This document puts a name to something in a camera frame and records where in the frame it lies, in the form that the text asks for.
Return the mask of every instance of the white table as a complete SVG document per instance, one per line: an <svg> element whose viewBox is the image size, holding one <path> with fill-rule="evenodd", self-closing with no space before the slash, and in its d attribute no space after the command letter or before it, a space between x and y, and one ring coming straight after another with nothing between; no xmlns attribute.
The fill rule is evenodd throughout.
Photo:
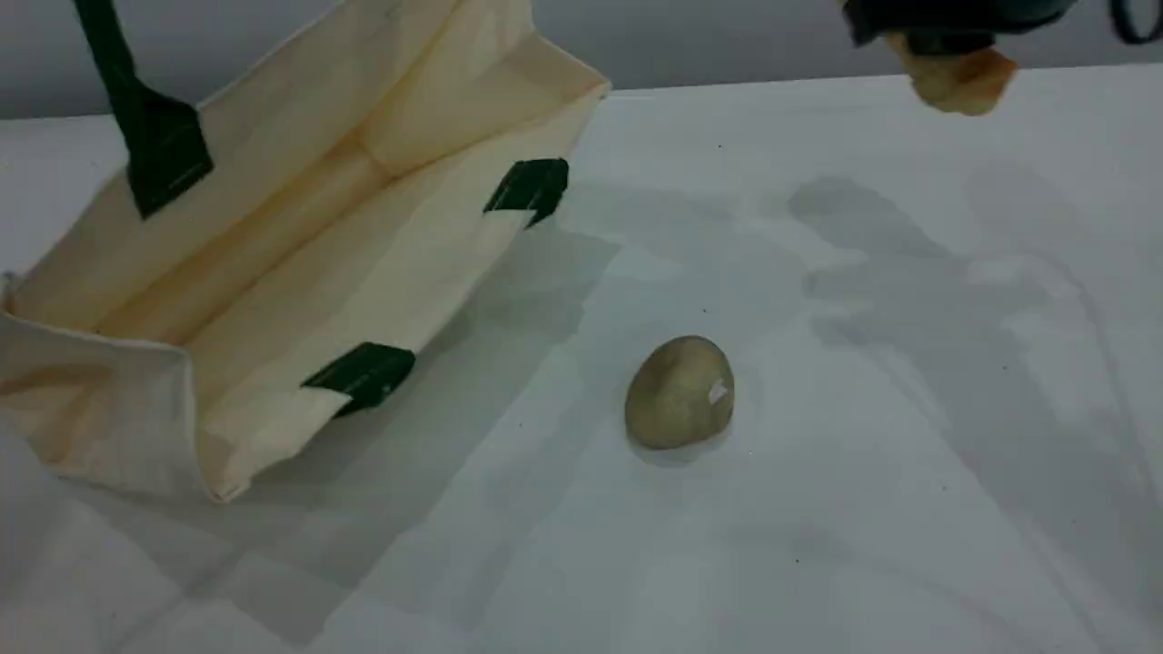
<svg viewBox="0 0 1163 654"><path fill-rule="evenodd" d="M49 479L0 440L0 649L1163 651L1163 66L615 94L388 406L238 504ZM122 159L0 123L0 268ZM628 446L699 333L728 435Z"/></svg>

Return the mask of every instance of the green fabric tab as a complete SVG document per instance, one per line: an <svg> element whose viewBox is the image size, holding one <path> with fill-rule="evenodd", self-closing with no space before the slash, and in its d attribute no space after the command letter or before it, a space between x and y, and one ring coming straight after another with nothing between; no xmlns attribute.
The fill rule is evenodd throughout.
<svg viewBox="0 0 1163 654"><path fill-rule="evenodd" d="M570 185L570 164L565 159L529 159L513 164L485 211L533 209L528 229L555 211Z"/></svg>
<svg viewBox="0 0 1163 654"><path fill-rule="evenodd" d="M361 343L312 375L302 385L350 396L351 401L335 414L340 418L383 404L404 383L415 364L416 355L409 350Z"/></svg>
<svg viewBox="0 0 1163 654"><path fill-rule="evenodd" d="M73 5L129 150L129 187L149 218L214 169L198 111L137 79L113 0Z"/></svg>

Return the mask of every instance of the robotic arm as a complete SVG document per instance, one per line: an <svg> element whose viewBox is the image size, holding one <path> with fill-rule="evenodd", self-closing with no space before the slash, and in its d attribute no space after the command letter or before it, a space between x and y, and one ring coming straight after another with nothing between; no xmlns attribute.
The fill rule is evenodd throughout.
<svg viewBox="0 0 1163 654"><path fill-rule="evenodd" d="M857 47L884 37L905 65L913 88L937 109L990 112L1016 65L993 50L998 34L1025 34L1061 19L1075 0L847 0L844 17ZM1163 16L1142 35L1128 0L1110 0L1111 21L1130 45L1163 37Z"/></svg>

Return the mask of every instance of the background wall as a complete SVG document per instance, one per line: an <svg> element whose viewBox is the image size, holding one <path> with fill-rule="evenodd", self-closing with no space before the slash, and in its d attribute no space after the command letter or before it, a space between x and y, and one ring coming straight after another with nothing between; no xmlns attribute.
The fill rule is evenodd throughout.
<svg viewBox="0 0 1163 654"><path fill-rule="evenodd" d="M1106 0L1004 43L1022 66L1163 61L1115 41ZM1139 0L1153 6L1155 0ZM198 101L334 0L117 0L142 76ZM619 87L898 72L852 49L834 0L534 0L542 30ZM0 119L105 109L69 0L0 0ZM1151 17L1147 10L1144 17Z"/></svg>

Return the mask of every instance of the tote bag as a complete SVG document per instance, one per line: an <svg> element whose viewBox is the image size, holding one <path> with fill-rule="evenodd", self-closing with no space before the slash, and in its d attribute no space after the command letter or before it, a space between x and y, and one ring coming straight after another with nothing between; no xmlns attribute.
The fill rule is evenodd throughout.
<svg viewBox="0 0 1163 654"><path fill-rule="evenodd" d="M76 5L129 162L0 291L0 412L128 491L228 502L383 401L556 208L608 91L529 0L347 0L194 109Z"/></svg>

